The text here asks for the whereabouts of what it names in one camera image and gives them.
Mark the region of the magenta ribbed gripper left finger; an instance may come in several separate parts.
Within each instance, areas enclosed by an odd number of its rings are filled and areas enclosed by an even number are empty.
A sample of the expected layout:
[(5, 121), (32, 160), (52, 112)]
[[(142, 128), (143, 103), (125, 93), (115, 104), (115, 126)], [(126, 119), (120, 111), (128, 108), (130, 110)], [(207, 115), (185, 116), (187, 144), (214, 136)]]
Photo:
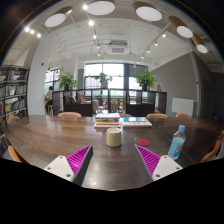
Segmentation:
[(81, 186), (92, 156), (93, 146), (88, 145), (67, 157), (59, 155), (44, 170)]

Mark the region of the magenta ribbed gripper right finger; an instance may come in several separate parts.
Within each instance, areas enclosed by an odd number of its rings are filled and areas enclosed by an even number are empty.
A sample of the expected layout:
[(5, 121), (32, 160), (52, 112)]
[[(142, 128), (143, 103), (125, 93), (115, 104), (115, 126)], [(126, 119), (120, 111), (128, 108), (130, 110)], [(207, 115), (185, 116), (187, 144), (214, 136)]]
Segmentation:
[(149, 176), (153, 181), (159, 180), (182, 169), (182, 167), (168, 155), (159, 156), (142, 146), (135, 145), (135, 147), (140, 167), (144, 174)]

